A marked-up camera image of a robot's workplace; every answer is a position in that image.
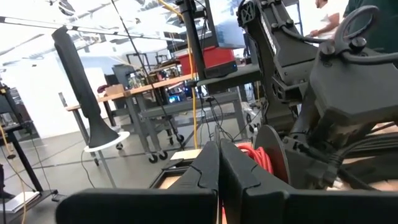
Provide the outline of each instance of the ceiling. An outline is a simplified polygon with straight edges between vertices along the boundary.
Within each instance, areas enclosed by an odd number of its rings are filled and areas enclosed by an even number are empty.
[[[130,34],[159,36],[163,31],[181,29],[165,25],[172,14],[157,0],[114,1]],[[174,0],[166,2],[172,5]],[[3,0],[0,1],[0,16],[27,19],[35,24],[35,21],[42,21],[124,32],[111,0]],[[54,51],[50,36],[53,29],[1,23],[0,30],[0,63],[10,64],[23,58],[35,59]],[[100,42],[98,34],[71,31],[70,35],[78,49]],[[106,36],[107,41],[123,38],[126,37]]]

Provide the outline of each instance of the black cylindrical stand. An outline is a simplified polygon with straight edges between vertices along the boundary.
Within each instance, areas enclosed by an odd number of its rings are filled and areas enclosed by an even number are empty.
[[[187,28],[187,36],[192,48],[193,59],[197,68],[199,80],[206,79],[205,75],[205,59],[200,47],[197,28],[194,21],[195,3],[193,0],[178,0],[176,4],[180,7],[180,12],[184,19],[185,27]]]

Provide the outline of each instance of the concrete floor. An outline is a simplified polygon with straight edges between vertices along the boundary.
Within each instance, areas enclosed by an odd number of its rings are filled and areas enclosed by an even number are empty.
[[[233,111],[232,108],[232,105],[223,105],[223,112],[228,113],[231,110]],[[189,116],[192,116],[192,113],[188,113],[180,117],[184,119],[184,117]],[[118,124],[128,123],[129,119],[121,118],[117,119],[116,122]],[[214,126],[215,123],[210,123],[211,132],[213,132]],[[234,137],[239,133],[235,119],[224,120],[223,128]],[[201,129],[199,128],[198,142],[200,141],[200,130]],[[187,138],[192,133],[193,126],[179,128],[178,131]],[[202,144],[205,144],[208,141],[208,135],[208,129],[205,125],[201,131]],[[178,144],[175,144],[174,146],[169,144],[165,131],[159,133],[159,140],[162,149],[169,151],[169,158],[179,148]],[[40,165],[32,141],[21,142],[21,146],[44,189],[57,189],[60,194],[70,195],[79,190],[91,188],[86,172],[81,165],[80,156],[85,147],[85,143],[83,142],[83,138],[80,133],[71,133],[43,140],[36,139],[34,140],[34,144],[39,153],[43,168]],[[151,164],[143,154],[144,150],[139,142],[138,136],[136,135],[129,136],[123,144],[124,150],[122,151],[118,151],[113,148],[103,151],[116,185],[119,188],[125,189],[148,188],[150,183],[159,174],[161,168],[167,163],[167,160]],[[187,142],[185,148],[194,148],[192,138]],[[0,156],[0,163],[4,164],[4,172],[6,176],[5,191],[12,194],[19,194],[22,190],[18,176],[15,175],[14,171],[7,164],[3,156]],[[83,164],[87,168],[95,187],[111,187],[103,166],[100,165],[97,167],[89,153],[83,154]],[[23,166],[18,159],[15,159],[14,167],[17,170],[23,170]],[[43,170],[50,186],[45,180]],[[20,176],[29,185],[32,185],[25,171],[20,172]],[[25,223],[54,224],[56,206],[57,204],[52,202],[51,198],[46,199],[27,212]],[[17,219],[12,223],[21,223],[21,220]]]

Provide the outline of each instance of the wooden tabletop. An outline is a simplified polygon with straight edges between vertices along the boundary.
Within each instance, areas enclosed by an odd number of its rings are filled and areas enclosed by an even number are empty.
[[[163,86],[169,86],[169,85],[173,85],[175,83],[180,83],[180,82],[183,82],[183,81],[186,81],[186,80],[190,80],[190,79],[191,79],[190,75],[183,75],[183,76],[177,77],[177,78],[170,78],[168,80],[164,80],[164,81],[160,81],[160,82],[154,83],[154,88],[160,88],[160,87],[163,87]],[[139,87],[139,88],[135,88],[135,89],[132,89],[132,90],[127,90],[127,91],[125,91],[123,93],[118,93],[118,94],[114,94],[114,95],[111,95],[111,96],[104,96],[104,97],[97,98],[97,102],[101,103],[101,102],[105,102],[105,101],[109,101],[109,100],[116,100],[116,99],[119,99],[119,98],[131,96],[133,94],[138,94],[138,93],[142,93],[142,92],[145,92],[145,91],[149,91],[151,89],[152,89],[151,85],[145,85],[145,86],[142,86],[142,87]],[[67,111],[77,110],[77,109],[80,109],[80,105],[67,106],[65,109]]]

